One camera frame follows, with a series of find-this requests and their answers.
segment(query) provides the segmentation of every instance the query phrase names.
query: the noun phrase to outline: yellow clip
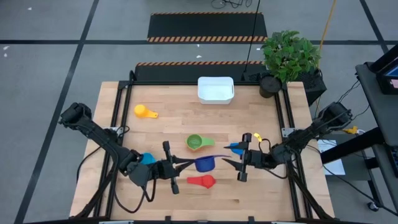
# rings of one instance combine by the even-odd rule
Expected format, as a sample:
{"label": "yellow clip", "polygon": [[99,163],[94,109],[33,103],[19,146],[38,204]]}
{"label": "yellow clip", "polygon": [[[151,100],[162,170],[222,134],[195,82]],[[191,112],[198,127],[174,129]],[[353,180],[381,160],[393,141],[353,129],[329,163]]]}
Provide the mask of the yellow clip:
{"label": "yellow clip", "polygon": [[144,105],[137,105],[134,112],[139,118],[157,118],[157,113],[148,110]]}
{"label": "yellow clip", "polygon": [[358,127],[353,126],[353,128],[348,128],[343,130],[347,134],[356,134],[358,132]]}
{"label": "yellow clip", "polygon": [[259,142],[262,142],[262,138],[259,133],[254,133],[253,135],[259,140]]}

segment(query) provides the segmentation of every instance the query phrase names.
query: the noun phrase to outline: black plant pot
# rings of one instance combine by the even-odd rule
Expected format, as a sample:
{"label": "black plant pot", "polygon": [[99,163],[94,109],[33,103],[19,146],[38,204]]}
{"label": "black plant pot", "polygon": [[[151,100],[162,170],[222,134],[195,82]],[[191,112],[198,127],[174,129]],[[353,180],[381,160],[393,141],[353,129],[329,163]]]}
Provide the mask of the black plant pot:
{"label": "black plant pot", "polygon": [[273,97],[281,88],[282,82],[272,75],[260,78],[260,95],[264,98]]}

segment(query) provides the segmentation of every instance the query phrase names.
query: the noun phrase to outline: yellow measuring cup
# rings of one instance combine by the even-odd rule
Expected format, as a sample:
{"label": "yellow measuring cup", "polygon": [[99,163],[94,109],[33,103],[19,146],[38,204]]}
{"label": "yellow measuring cup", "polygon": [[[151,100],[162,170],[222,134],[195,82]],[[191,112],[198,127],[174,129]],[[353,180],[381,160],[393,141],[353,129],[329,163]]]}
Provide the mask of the yellow measuring cup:
{"label": "yellow measuring cup", "polygon": [[137,105],[134,108],[134,113],[139,118],[157,118],[158,116],[156,112],[148,110],[144,105]]}

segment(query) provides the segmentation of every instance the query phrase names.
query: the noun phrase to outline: white paper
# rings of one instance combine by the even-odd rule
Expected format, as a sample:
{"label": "white paper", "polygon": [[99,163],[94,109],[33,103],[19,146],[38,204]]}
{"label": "white paper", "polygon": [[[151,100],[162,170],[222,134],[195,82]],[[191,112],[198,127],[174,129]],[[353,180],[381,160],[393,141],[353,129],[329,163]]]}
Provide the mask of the white paper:
{"label": "white paper", "polygon": [[[324,139],[318,140],[318,147],[321,152],[325,152],[325,151],[333,148],[335,145],[336,145],[335,140],[324,140]],[[327,169],[329,169],[330,171],[332,171],[332,173],[334,173],[336,175],[346,175],[346,172],[344,171],[344,167],[343,167],[343,162],[341,161],[341,159],[338,159],[333,162],[329,162],[328,164],[325,164],[325,167]],[[332,175],[325,168],[323,168],[323,171],[324,171],[325,175]]]}

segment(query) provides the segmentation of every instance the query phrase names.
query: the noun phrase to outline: potted plant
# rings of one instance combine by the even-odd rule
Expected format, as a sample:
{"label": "potted plant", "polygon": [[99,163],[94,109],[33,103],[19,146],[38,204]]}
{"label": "potted plant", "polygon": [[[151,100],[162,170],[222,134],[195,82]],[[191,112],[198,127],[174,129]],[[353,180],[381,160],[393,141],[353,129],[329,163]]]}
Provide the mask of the potted plant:
{"label": "potted plant", "polygon": [[318,47],[305,38],[296,37],[297,31],[275,32],[262,46],[269,74],[260,78],[260,95],[274,96],[284,83],[297,79],[302,72],[316,68],[320,59]]}

